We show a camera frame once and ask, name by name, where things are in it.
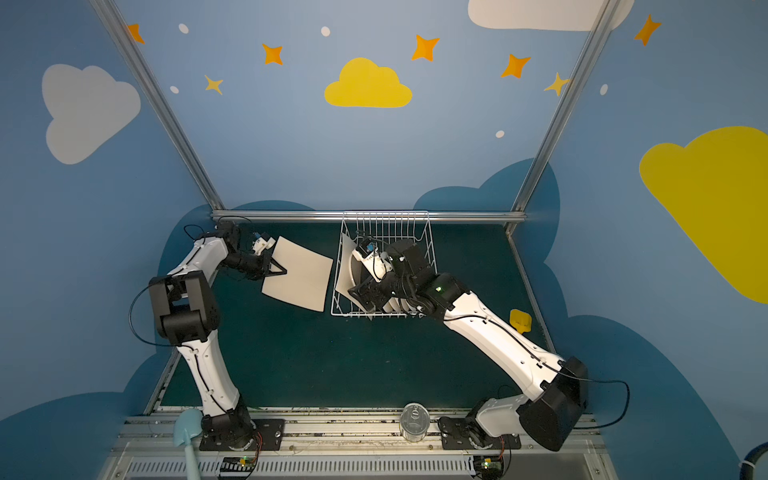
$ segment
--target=yellow connector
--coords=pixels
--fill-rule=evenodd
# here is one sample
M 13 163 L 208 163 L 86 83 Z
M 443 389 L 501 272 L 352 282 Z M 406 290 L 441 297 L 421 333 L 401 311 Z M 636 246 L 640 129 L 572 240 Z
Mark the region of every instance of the yellow connector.
M 518 333 L 531 331 L 531 316 L 520 310 L 512 310 L 509 313 L 509 324 L 512 325 Z

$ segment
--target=dark green mat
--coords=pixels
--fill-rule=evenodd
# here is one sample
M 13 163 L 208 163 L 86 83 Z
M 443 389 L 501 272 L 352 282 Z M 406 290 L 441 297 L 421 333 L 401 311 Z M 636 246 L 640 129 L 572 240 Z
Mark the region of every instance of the dark green mat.
M 336 259 L 340 225 L 254 225 Z M 504 231 L 495 225 L 433 225 L 439 271 L 455 274 L 502 319 L 532 313 Z M 223 270 L 214 283 L 220 344 L 230 377 L 251 407 L 472 407 L 512 380 L 477 347 L 433 319 L 347 319 L 261 294 L 261 282 Z M 329 311 L 329 286 L 326 312 Z M 534 320 L 526 336 L 546 347 Z M 504 388 L 502 396 L 519 393 Z M 199 406 L 182 360 L 163 405 Z

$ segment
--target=light blue spatula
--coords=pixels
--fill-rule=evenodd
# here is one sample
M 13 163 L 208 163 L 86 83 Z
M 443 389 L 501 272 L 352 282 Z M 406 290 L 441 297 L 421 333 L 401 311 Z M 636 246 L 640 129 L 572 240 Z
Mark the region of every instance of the light blue spatula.
M 174 424 L 174 445 L 184 445 L 184 456 L 187 457 L 187 480 L 200 480 L 192 438 L 203 432 L 203 427 L 200 426 L 202 419 L 203 413 L 200 410 L 187 409 L 179 415 Z

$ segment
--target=black mounting plate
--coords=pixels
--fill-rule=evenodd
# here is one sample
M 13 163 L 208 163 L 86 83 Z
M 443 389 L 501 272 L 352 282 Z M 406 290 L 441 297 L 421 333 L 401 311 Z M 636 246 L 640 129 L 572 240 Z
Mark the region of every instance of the black mounting plate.
M 256 432 L 261 434 L 261 438 L 264 440 L 264 444 L 261 445 L 262 452 L 269 452 L 274 450 L 280 450 L 280 444 L 283 443 L 283 430 L 285 429 L 286 421 L 283 419 L 251 419 L 256 426 Z M 253 452 L 256 450 L 258 443 L 252 443 L 245 452 Z M 216 445 L 211 437 L 203 437 L 200 440 L 201 452 L 232 452 L 232 450 L 226 448 L 226 446 Z
M 475 447 L 469 441 L 469 433 L 467 432 L 467 419 L 460 418 L 454 419 L 451 417 L 440 417 L 437 421 L 438 428 L 440 428 L 440 440 L 442 442 L 443 450 L 476 450 Z M 522 445 L 520 443 L 519 435 L 505 435 L 504 436 L 504 448 L 508 450 L 519 450 Z M 501 437 L 492 438 L 493 443 L 487 448 L 487 450 L 501 450 L 502 439 Z

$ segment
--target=blue wall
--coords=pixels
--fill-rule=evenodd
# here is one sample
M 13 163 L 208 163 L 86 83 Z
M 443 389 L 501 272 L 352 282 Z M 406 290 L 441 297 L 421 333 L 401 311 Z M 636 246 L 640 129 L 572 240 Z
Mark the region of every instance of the blue wall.
M 409 209 L 436 188 L 478 188 L 535 155 L 559 100 L 545 89 L 558 72 L 568 78 L 587 36 L 483 28 L 467 0 L 118 4 L 228 207 Z M 417 35 L 440 38 L 433 61 L 412 60 Z M 283 64 L 265 65 L 262 44 L 281 46 Z M 510 54 L 531 58 L 520 78 L 501 77 Z M 326 86 L 358 57 L 394 69 L 410 103 L 326 102 Z M 206 90 L 206 76 L 222 94 Z M 462 208 L 439 199 L 435 209 Z
M 648 15 L 662 26 L 643 46 Z M 639 172 L 657 144 L 768 132 L 765 25 L 764 2 L 637 0 L 515 231 L 558 349 L 633 386 L 627 418 L 604 430 L 623 480 L 736 478 L 737 457 L 766 441 L 768 305 L 718 273 Z M 729 228 L 722 220 L 712 228 Z M 620 412 L 621 389 L 592 393 L 600 421 Z
M 87 0 L 5 2 L 0 45 L 0 476 L 93 478 L 169 354 L 133 338 L 128 305 L 204 199 L 143 95 L 138 116 L 84 161 L 48 149 L 49 66 L 96 65 L 138 89 Z M 146 299 L 134 314 L 154 338 Z

